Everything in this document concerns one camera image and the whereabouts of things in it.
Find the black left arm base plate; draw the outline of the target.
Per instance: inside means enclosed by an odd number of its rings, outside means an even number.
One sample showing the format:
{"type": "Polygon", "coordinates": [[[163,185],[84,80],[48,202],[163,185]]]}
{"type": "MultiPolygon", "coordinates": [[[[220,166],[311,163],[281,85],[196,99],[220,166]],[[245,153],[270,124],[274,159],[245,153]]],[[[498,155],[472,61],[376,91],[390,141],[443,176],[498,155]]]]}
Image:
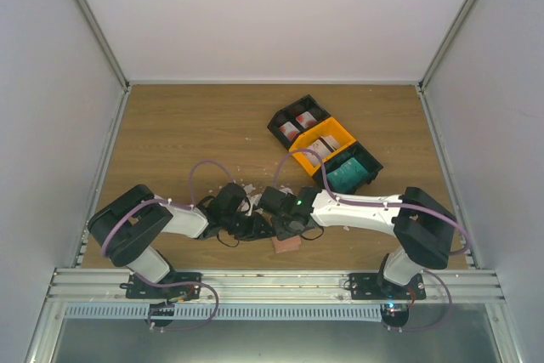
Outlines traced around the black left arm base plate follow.
{"type": "Polygon", "coordinates": [[[159,283],[150,285],[135,275],[130,275],[127,282],[119,287],[125,291],[128,299],[193,300],[200,297],[202,273],[174,271],[159,283]]]}

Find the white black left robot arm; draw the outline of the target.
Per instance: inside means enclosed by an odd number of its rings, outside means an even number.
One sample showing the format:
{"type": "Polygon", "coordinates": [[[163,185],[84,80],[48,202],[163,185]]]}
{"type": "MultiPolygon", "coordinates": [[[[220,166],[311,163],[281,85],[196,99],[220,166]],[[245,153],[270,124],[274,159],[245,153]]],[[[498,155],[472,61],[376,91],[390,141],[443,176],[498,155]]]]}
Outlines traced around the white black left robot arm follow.
{"type": "Polygon", "coordinates": [[[102,255],[116,267],[129,268],[156,298],[166,298],[175,288],[173,266],[152,242],[162,232],[206,240],[226,232],[236,241],[255,241],[275,235],[269,222],[249,207],[244,189],[229,183],[216,196],[185,206],[154,195],[138,184],[98,211],[88,222],[88,232],[102,255]]]}

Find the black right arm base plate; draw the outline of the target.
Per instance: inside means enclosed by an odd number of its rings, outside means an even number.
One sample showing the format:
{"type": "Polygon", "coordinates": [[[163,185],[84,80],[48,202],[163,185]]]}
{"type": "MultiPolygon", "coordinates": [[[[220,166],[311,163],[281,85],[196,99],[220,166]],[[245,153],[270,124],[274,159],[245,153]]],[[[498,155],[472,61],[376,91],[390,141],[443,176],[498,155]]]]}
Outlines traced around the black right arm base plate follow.
{"type": "Polygon", "coordinates": [[[414,275],[406,286],[378,284],[377,272],[358,272],[348,274],[343,289],[350,293],[352,300],[379,300],[399,302],[424,300],[427,298],[422,275],[414,275]]]}

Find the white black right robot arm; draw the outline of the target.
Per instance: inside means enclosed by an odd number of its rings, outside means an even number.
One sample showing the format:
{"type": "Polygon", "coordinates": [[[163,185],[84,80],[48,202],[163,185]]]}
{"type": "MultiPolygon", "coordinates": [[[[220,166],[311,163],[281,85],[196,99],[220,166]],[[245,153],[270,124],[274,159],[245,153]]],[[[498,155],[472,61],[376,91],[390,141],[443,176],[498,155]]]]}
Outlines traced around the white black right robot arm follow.
{"type": "Polygon", "coordinates": [[[258,207],[270,216],[280,240],[312,229],[347,226],[395,237],[399,247],[386,254],[377,273],[377,291],[395,299],[425,269],[446,269],[454,234],[462,227],[424,190],[408,187],[402,195],[353,196],[303,187],[295,196],[274,187],[264,190],[258,207]]]}

